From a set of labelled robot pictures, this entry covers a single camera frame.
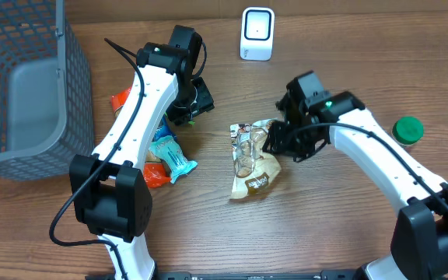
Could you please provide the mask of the blue Oreo cookie pack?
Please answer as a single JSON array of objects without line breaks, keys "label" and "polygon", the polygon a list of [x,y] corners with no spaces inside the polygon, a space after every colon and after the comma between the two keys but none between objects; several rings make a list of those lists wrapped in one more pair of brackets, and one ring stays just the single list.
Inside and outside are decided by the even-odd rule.
[{"label": "blue Oreo cookie pack", "polygon": [[168,124],[168,121],[166,119],[166,117],[162,117],[156,132],[153,136],[153,141],[156,142],[158,141],[160,138],[166,137],[166,136],[171,136],[173,138],[174,141],[177,141],[177,136],[172,132],[172,130],[170,129],[170,126]]}]

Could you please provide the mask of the green lid jar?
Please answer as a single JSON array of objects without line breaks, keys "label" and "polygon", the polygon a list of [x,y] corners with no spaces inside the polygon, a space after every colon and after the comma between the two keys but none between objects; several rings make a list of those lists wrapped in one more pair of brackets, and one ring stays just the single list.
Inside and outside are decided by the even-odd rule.
[{"label": "green lid jar", "polygon": [[424,136],[425,130],[418,118],[406,116],[394,123],[391,134],[399,145],[408,147],[419,142]]}]

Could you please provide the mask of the beige paper bag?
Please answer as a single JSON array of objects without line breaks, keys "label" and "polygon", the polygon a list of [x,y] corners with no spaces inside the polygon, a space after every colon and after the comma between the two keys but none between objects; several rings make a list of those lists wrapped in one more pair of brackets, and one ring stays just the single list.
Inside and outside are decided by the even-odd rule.
[{"label": "beige paper bag", "polygon": [[234,165],[230,198],[241,200],[268,192],[282,170],[278,160],[262,150],[269,128],[275,119],[253,124],[231,124],[229,127]]}]

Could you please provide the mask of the red snack packet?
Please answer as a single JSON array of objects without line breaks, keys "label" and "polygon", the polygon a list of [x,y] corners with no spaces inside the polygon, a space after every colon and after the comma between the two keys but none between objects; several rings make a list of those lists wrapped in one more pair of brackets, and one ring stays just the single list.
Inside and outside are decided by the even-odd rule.
[{"label": "red snack packet", "polygon": [[[131,87],[111,96],[110,105],[115,117],[118,117],[120,114],[130,92]],[[163,165],[162,160],[150,151],[146,154],[144,170],[142,173],[148,188],[161,187],[170,182],[170,176],[167,174],[166,167]]]}]

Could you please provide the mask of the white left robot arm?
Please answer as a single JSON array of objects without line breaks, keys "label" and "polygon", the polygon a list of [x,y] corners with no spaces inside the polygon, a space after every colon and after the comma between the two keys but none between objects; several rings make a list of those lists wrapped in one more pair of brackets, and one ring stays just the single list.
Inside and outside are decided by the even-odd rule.
[{"label": "white left robot arm", "polygon": [[114,264],[113,279],[153,279],[144,232],[152,214],[152,195],[142,171],[149,146],[163,118],[176,126],[213,109],[213,99],[197,64],[206,51],[200,34],[176,25],[168,44],[147,43],[131,53],[112,43],[134,68],[128,98],[102,142],[89,156],[77,155],[69,167],[69,206],[77,220],[103,244]]}]

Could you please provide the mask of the teal snack packet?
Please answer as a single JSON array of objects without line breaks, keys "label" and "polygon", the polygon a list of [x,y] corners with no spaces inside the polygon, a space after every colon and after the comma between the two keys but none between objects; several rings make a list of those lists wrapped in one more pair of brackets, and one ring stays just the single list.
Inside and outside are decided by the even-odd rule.
[{"label": "teal snack packet", "polygon": [[151,142],[149,151],[164,161],[170,168],[170,182],[175,184],[179,177],[188,175],[198,163],[188,160],[173,136],[167,135]]}]

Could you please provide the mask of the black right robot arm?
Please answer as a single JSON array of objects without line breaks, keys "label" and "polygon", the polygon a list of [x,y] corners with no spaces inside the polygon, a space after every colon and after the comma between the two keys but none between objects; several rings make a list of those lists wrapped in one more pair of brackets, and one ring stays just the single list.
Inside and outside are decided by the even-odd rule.
[{"label": "black right robot arm", "polygon": [[397,213],[390,253],[324,279],[445,279],[448,274],[448,183],[426,169],[377,123],[349,91],[332,95],[308,71],[276,103],[263,150],[301,162],[332,144],[351,158]]}]

